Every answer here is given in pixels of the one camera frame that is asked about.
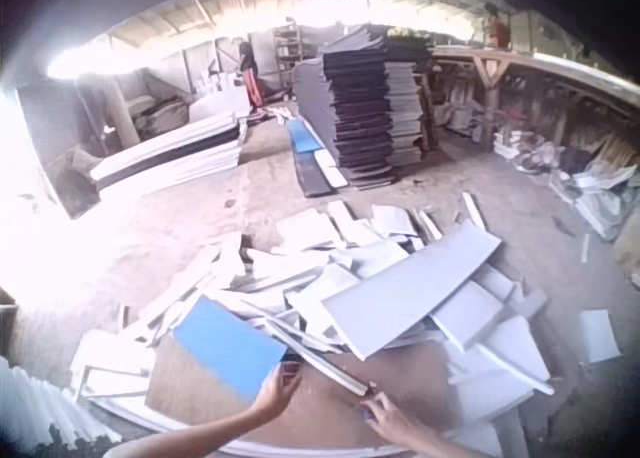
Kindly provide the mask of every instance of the warehouse wall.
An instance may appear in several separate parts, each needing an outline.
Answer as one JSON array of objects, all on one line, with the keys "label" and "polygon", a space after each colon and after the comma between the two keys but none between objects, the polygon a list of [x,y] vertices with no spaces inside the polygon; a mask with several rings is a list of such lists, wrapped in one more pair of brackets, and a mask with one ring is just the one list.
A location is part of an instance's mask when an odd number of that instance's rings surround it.
[{"label": "warehouse wall", "polygon": [[[87,113],[73,83],[41,81],[18,89],[33,148],[69,216],[77,217],[98,202],[95,186],[71,168],[78,145],[100,154]],[[97,103],[88,102],[89,106]]]}]

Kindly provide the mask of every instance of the person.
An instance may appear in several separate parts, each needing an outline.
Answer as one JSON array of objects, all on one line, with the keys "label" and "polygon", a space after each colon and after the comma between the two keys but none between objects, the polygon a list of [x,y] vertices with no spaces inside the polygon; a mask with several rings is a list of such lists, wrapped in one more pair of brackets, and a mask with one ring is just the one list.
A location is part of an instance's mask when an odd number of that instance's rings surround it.
[{"label": "person", "polygon": [[484,5],[489,17],[487,23],[489,25],[489,43],[496,48],[508,49],[511,43],[511,29],[506,25],[498,15],[498,7],[493,3]]},{"label": "person", "polygon": [[[282,363],[266,378],[251,407],[231,418],[185,430],[129,441],[105,458],[197,458],[277,418],[287,408],[302,379],[299,363]],[[480,458],[450,443],[427,426],[405,415],[384,393],[362,403],[370,412],[367,423],[382,438],[429,458]]]},{"label": "person", "polygon": [[253,55],[251,43],[242,41],[240,45],[238,45],[238,53],[240,55],[238,67],[244,78],[244,83],[247,86],[249,102],[254,109],[260,108],[264,105],[264,97],[260,83],[258,82],[258,64]]}]

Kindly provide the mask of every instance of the wooden post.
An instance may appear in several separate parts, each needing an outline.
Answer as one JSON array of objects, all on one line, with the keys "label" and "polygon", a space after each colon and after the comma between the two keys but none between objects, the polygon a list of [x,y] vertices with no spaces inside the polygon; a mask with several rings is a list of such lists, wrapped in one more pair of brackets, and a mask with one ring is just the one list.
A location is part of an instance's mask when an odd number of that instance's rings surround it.
[{"label": "wooden post", "polygon": [[507,71],[510,61],[505,59],[497,64],[492,63],[491,67],[494,68],[494,70],[491,75],[487,70],[485,62],[479,57],[474,57],[473,61],[485,88],[482,148],[484,151],[490,152],[493,148],[493,128],[495,126],[496,112],[500,105],[500,89],[498,88],[498,83],[500,83],[502,76]]},{"label": "wooden post", "polygon": [[488,153],[491,152],[493,148],[493,127],[495,125],[496,112],[500,104],[500,89],[498,87],[488,88],[485,96],[482,148]]},{"label": "wooden post", "polygon": [[529,26],[529,53],[533,53],[533,21],[531,20],[531,10],[527,10],[527,25]]},{"label": "wooden post", "polygon": [[105,101],[107,103],[107,111],[113,119],[113,124],[118,132],[120,143],[123,148],[131,148],[140,143],[140,137],[133,120],[127,109],[127,102],[122,96],[120,86],[113,76],[97,76],[96,79],[100,84],[100,88],[104,92]]},{"label": "wooden post", "polygon": [[436,120],[433,114],[433,101],[431,100],[431,88],[429,88],[429,76],[426,73],[422,74],[422,95],[424,97],[424,131],[426,134],[426,141],[423,136],[423,151],[435,150],[438,148],[438,134],[436,131]]}]

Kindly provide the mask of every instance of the bright light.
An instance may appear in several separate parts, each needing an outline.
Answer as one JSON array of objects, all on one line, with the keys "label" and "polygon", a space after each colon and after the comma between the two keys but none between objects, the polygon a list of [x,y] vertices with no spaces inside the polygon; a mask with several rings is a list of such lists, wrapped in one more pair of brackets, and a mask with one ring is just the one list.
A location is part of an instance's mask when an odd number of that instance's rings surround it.
[{"label": "bright light", "polygon": [[263,1],[255,8],[226,9],[216,15],[215,30],[196,26],[172,37],[154,36],[139,49],[117,38],[101,35],[84,46],[63,52],[51,63],[47,74],[51,78],[74,79],[85,73],[129,73],[206,41],[246,36],[282,26],[288,16],[300,25],[318,28],[337,22],[345,25],[366,23],[370,16],[375,24],[443,33],[465,41],[472,38],[474,31],[471,21],[460,16],[459,10],[445,10],[437,4],[424,8],[407,1],[371,0],[367,13],[364,0]]},{"label": "bright light", "polygon": [[85,73],[120,75],[147,66],[150,59],[133,47],[113,50],[103,37],[63,51],[47,69],[50,78],[71,80]]}]

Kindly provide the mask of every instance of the red clothing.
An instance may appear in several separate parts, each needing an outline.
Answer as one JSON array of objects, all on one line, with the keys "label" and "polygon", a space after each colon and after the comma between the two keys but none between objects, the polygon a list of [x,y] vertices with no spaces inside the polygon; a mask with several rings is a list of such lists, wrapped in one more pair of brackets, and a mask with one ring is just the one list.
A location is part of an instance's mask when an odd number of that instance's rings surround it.
[{"label": "red clothing", "polygon": [[500,20],[495,20],[489,25],[489,41],[498,48],[509,48],[511,30]]},{"label": "red clothing", "polygon": [[258,78],[254,75],[253,70],[249,68],[243,71],[242,76],[244,77],[244,84],[247,86],[249,102],[256,108],[262,107],[264,105],[264,96],[262,95]]}]

